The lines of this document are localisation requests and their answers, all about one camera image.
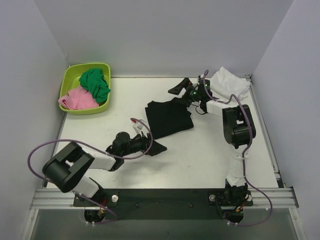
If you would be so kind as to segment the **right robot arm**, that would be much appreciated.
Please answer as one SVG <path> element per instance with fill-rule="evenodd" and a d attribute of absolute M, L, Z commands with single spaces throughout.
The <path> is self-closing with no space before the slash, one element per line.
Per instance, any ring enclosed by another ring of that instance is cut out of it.
<path fill-rule="evenodd" d="M 213 96 L 210 90 L 210 81 L 199 76 L 197 83 L 192 83 L 189 78 L 184 78 L 178 85 L 168 90 L 169 94 L 179 95 L 178 102 L 189 107 L 192 103 L 199 103 L 200 109 L 205 114 L 212 114 L 222 119 L 223 136 L 230 147 L 229 170 L 226 177 L 225 196 L 223 200 L 229 204 L 231 201 L 247 201 L 250 192 L 246 181 L 246 157 L 256 137 L 256 128 L 251 115 L 250 107 L 241 104 L 238 98 L 237 106 Z"/>

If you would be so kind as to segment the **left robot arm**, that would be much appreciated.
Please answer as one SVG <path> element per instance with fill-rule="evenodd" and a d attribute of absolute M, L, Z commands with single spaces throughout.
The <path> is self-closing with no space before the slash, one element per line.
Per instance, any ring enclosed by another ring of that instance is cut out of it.
<path fill-rule="evenodd" d="M 89 152 L 77 142 L 70 142 L 43 166 L 42 173 L 61 192 L 82 194 L 90 205 L 96 206 L 101 203 L 103 194 L 94 180 L 85 177 L 87 170 L 114 172 L 124 164 L 125 156 L 142 152 L 153 157 L 166 150 L 167 147 L 152 140 L 149 133 L 139 133 L 131 138 L 127 132 L 119 132 L 106 149 L 106 154 Z"/>

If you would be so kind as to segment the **white t-shirt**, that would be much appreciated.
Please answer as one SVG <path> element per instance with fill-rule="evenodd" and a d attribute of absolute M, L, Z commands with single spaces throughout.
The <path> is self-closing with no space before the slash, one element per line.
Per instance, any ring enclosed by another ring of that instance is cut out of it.
<path fill-rule="evenodd" d="M 210 89 L 227 99 L 234 94 L 243 100 L 248 96 L 250 86 L 245 78 L 235 76 L 223 66 L 210 79 Z"/>

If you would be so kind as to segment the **black t-shirt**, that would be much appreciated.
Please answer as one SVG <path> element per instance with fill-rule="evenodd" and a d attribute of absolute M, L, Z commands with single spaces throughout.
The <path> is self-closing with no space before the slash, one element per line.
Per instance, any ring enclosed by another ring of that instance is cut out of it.
<path fill-rule="evenodd" d="M 145 113 L 155 140 L 194 127 L 191 113 L 177 97 L 166 102 L 151 101 L 147 104 Z"/>

